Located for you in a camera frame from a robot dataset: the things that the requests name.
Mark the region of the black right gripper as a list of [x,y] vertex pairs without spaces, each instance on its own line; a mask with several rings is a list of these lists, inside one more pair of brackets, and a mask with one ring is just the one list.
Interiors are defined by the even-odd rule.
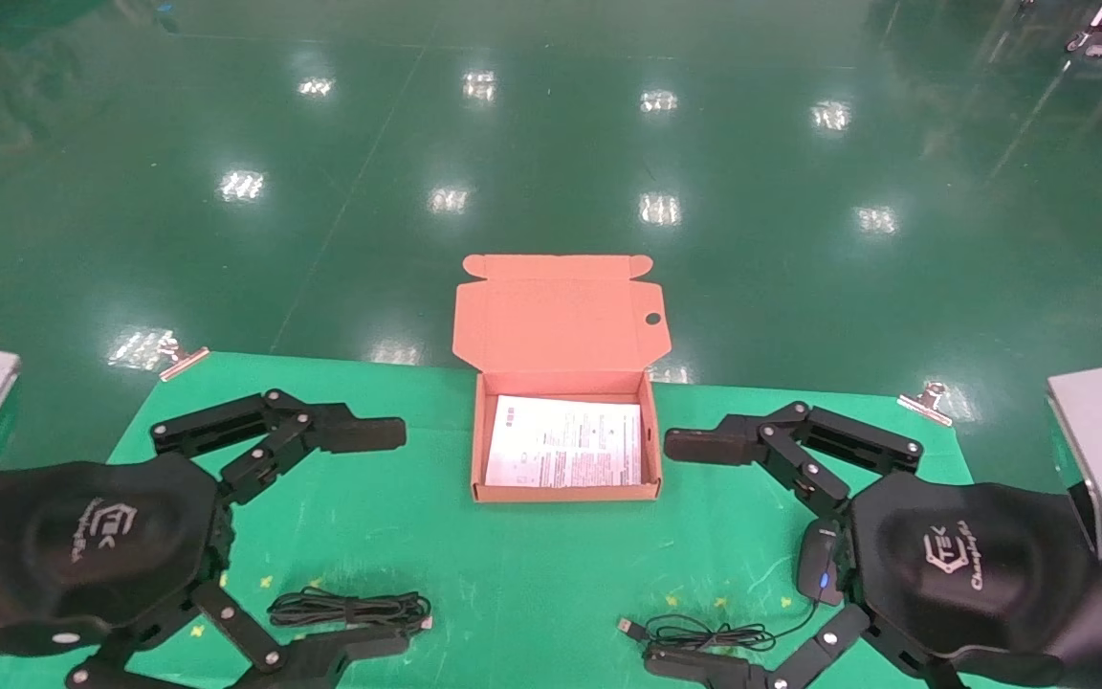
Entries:
[[1049,654],[1102,577],[1057,494],[896,474],[861,489],[849,519],[862,609],[839,610],[773,670],[723,653],[777,646],[761,623],[657,615],[642,624],[646,670],[704,688],[809,688],[865,638],[928,688],[962,688],[949,659]]

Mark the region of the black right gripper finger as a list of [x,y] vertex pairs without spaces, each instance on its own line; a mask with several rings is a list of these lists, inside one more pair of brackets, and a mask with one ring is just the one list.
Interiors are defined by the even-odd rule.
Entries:
[[804,401],[769,415],[725,415],[713,429],[670,428],[662,450],[678,462],[760,466],[818,518],[840,518],[851,496],[815,454],[878,476],[914,474],[923,455],[917,440]]

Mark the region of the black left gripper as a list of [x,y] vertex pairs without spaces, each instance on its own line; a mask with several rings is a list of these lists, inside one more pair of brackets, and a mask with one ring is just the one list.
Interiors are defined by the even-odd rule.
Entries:
[[409,650],[414,594],[316,586],[281,594],[267,614],[281,628],[341,631],[280,645],[225,589],[203,585],[229,549],[231,508],[187,457],[0,471],[0,656],[55,656],[111,636],[150,649],[195,605],[250,663],[236,688],[337,688],[350,664]]

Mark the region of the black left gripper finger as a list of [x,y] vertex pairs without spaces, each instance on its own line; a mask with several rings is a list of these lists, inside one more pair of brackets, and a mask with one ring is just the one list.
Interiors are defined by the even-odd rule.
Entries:
[[248,504],[315,451],[355,454],[392,451],[407,442],[399,417],[356,417],[345,403],[306,403],[283,389],[267,389],[150,429],[156,454],[194,459],[250,441],[251,448],[220,471],[223,500]]

